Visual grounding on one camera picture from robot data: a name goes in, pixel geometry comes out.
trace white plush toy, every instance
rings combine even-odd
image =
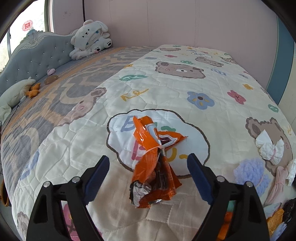
[[[107,49],[111,46],[112,40],[107,39],[110,36],[109,33],[104,33],[96,42],[91,45],[91,51],[102,51],[103,49]]]
[[[70,58],[78,60],[97,53],[92,51],[90,47],[107,31],[108,27],[100,21],[85,21],[71,39],[74,50],[69,54]]]
[[[10,86],[0,97],[0,121],[2,124],[11,113],[11,108],[16,106],[30,87],[36,83],[36,80],[29,77],[27,80],[21,80]]]

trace quilt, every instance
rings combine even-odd
[[[72,108],[95,87],[130,62],[154,48],[108,48],[98,54],[70,61],[58,69],[58,80],[45,85],[40,93],[14,108],[2,126],[1,154],[4,180],[10,200],[23,170],[42,141]]]
[[[144,150],[133,137],[132,119],[145,115],[157,129],[188,137],[166,153],[182,183],[177,194],[150,209],[136,209],[129,187]],[[110,170],[87,206],[104,240],[192,240],[209,206],[190,176],[187,156],[195,153],[216,175],[234,182],[233,169],[241,161],[260,158],[255,138],[263,130],[273,143],[285,143],[278,165],[262,160],[274,180],[276,168],[286,167],[295,156],[296,138],[268,94],[228,53],[162,45],[92,90],[44,139],[13,193],[14,221],[25,239],[42,184],[68,182],[106,155]],[[285,186],[284,194],[289,199],[295,192]]]

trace window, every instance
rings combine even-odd
[[[7,34],[4,36],[0,43],[0,72],[4,69],[8,62],[8,49],[7,49]]]
[[[47,14],[44,15],[44,10],[47,11],[48,0],[36,0],[28,8],[26,8],[13,22],[7,34],[10,34],[7,39],[7,34],[0,43],[0,72],[4,69],[9,60],[9,56],[15,48],[20,44],[20,41],[33,29],[36,31],[45,31],[48,29]]]

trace pink plush toy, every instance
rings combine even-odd
[[[50,76],[55,73],[55,69],[50,69],[47,71],[47,75]]]

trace tufted headboard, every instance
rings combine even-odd
[[[49,69],[71,61],[69,53],[72,35],[37,31],[25,37],[13,51],[0,74],[0,96],[10,86],[30,76],[36,81],[47,75]]]

